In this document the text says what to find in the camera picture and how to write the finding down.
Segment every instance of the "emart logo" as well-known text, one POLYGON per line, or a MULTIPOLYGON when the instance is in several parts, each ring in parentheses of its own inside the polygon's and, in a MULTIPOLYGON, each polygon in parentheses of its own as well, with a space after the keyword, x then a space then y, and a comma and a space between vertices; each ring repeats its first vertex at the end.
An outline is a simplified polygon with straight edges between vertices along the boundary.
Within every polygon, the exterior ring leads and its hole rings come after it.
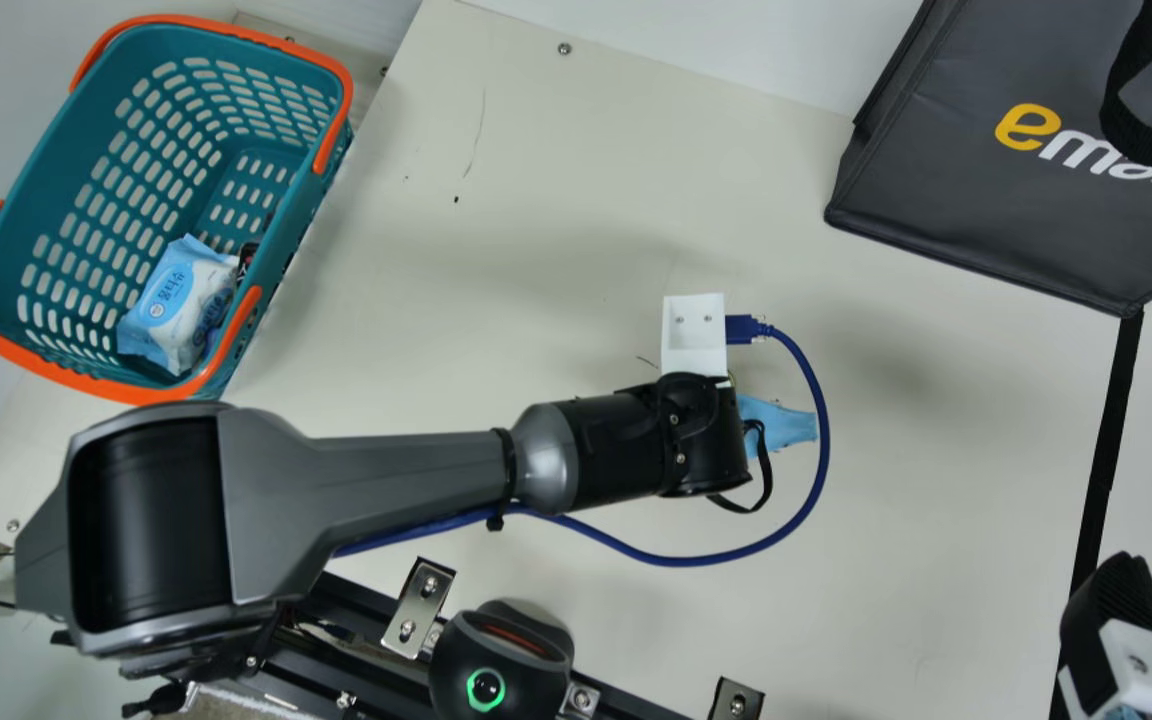
POLYGON ((1066 168, 1078 169, 1084 162, 1091 161, 1087 169, 1097 176, 1108 173, 1113 179, 1126 179, 1126 181, 1146 179, 1152 182, 1152 168, 1149 165, 1124 160, 1123 154, 1107 141, 1100 141, 1076 129, 1060 128, 1061 119, 1054 109, 1033 103, 1021 103, 1007 111, 993 128, 993 136, 1011 150, 1032 152, 1043 147, 1043 151, 1038 152, 1039 158, 1060 160, 1066 168))

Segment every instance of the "blue cloth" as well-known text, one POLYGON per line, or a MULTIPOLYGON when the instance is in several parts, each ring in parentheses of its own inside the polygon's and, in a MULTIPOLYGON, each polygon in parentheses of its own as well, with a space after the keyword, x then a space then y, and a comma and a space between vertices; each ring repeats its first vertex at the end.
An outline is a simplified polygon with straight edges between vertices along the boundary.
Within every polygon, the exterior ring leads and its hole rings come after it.
MULTIPOLYGON (((761 420, 767 433, 765 438, 768 452, 817 439, 814 414, 788 410, 786 407, 748 395, 737 395, 736 407, 740 409, 742 420, 761 420)), ((758 457, 758 433, 752 430, 745 433, 745 455, 758 457)))

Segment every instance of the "blue wet wipes pack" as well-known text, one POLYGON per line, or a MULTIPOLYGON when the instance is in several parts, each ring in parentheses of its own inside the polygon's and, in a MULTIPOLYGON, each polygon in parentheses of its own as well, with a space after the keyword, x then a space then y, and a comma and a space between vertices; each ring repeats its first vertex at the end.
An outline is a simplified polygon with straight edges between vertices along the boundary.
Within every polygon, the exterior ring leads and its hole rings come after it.
MULTIPOLYGON (((748 395, 737 395, 736 407, 742 420, 763 423, 767 450, 776 452, 791 445, 812 442, 817 439, 814 414, 788 410, 786 407, 774 406, 772 402, 748 395)), ((745 455, 758 457, 758 433, 745 433, 745 455)))
POLYGON ((207 333, 234 296, 238 258, 187 236, 168 243, 141 298, 118 323, 118 350, 139 355, 174 376, 194 369, 207 333))

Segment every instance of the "black pole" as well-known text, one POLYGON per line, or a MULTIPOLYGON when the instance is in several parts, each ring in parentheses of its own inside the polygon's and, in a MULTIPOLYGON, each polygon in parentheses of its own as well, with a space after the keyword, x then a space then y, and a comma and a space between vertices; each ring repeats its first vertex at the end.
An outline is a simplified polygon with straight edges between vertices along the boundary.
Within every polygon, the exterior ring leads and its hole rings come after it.
MULTIPOLYGON (((1074 575, 1069 593, 1092 577, 1097 560, 1101 555, 1101 537, 1105 535, 1105 514, 1111 508, 1111 490, 1119 467, 1119 450, 1123 447, 1123 426, 1128 418, 1128 395, 1132 392, 1135 357, 1140 344, 1140 328, 1144 310, 1124 318, 1119 324, 1119 340, 1114 347, 1114 364, 1111 365, 1111 384, 1105 392, 1105 410, 1101 412, 1101 430, 1096 437, 1092 452, 1092 473, 1087 478, 1087 498, 1083 501, 1083 524, 1078 530, 1078 548, 1074 552, 1074 575)), ((1064 659, 1058 661, 1058 669, 1064 659)), ((1068 720, 1060 684, 1052 691, 1049 720, 1068 720)))

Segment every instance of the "orange basket handle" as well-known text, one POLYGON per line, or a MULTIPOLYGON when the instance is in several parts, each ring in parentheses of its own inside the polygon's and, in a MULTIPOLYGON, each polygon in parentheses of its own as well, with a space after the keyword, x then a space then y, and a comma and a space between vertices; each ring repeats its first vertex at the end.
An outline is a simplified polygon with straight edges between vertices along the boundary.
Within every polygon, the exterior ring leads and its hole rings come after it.
MULTIPOLYGON (((2 200, 0 200, 1 209, 3 209, 2 200)), ((243 300, 238 302, 237 313, 234 313, 234 319, 230 320, 229 328, 221 338, 220 346, 211 354, 211 359, 207 359, 204 366, 198 367, 197 372, 187 382, 181 382, 179 386, 157 389, 129 386, 129 384, 124 382, 103 381, 103 379, 76 373, 74 370, 61 367, 54 363, 47 363, 41 356, 29 351, 26 348, 3 336, 0 336, 0 355, 29 370, 29 372, 45 377, 51 381, 63 384, 74 389, 81 389, 90 393, 90 395, 106 397, 106 400, 126 402, 128 406, 153 406, 156 402, 188 400, 207 384, 211 376, 223 364, 225 357, 229 357, 234 340, 237 340, 238 332, 243 329, 243 325, 247 325, 247 318, 252 313, 257 302, 260 301, 260 286, 252 286, 248 288, 247 293, 243 293, 243 300)))
POLYGON ((96 60, 100 58, 101 53, 105 53, 105 47, 108 46, 111 41, 114 41, 115 37, 122 35, 122 32, 127 31, 127 29, 142 26, 142 24, 154 23, 179 24, 179 26, 192 26, 205 29, 205 31, 219 35, 241 37, 243 40, 256 41, 256 44, 273 47, 273 50, 281 50, 288 55, 306 60, 309 63, 319 65, 325 69, 332 70, 332 73, 338 76, 340 86, 344 89, 344 96, 340 97, 338 114, 332 119, 332 124, 328 126, 328 131, 323 136, 319 151, 317 151, 317 154, 314 156, 314 174, 317 174, 317 176, 321 176, 321 174, 328 169, 328 160, 332 159, 332 150, 335 146, 338 136, 340 135, 340 128, 344 127, 346 120, 348 119, 349 105, 353 104, 353 78, 349 76, 349 70, 347 70, 344 66, 339 63, 339 61, 334 58, 324 55, 317 50, 309 50, 305 46, 294 44, 294 41, 283 40, 282 37, 256 32, 253 29, 234 26, 233 24, 217 22, 215 20, 189 17, 189 15, 142 15, 139 18, 124 20, 124 22, 109 28, 109 31, 105 32, 105 35, 100 37, 100 40, 96 41, 96 45, 92 45, 92 48, 88 51, 86 58, 83 58, 83 63, 78 65, 78 71, 74 74, 74 79, 69 83, 69 92, 77 90, 78 83, 83 81, 83 77, 88 76, 88 70, 91 69, 92 65, 96 65, 96 60))

